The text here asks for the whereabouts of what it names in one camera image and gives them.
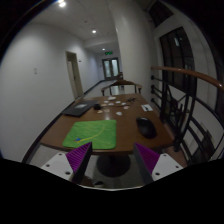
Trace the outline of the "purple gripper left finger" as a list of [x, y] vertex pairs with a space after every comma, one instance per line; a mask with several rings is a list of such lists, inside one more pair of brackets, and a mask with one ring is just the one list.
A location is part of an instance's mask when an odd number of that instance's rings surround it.
[[92, 143], [87, 143], [68, 153], [57, 153], [42, 166], [42, 169], [65, 180], [80, 184], [91, 154]]

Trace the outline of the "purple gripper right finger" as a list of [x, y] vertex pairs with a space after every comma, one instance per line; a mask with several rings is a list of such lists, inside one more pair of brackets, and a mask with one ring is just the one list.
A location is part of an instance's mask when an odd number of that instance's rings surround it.
[[145, 185], [182, 169], [167, 153], [158, 154], [138, 143], [134, 144], [133, 153]]

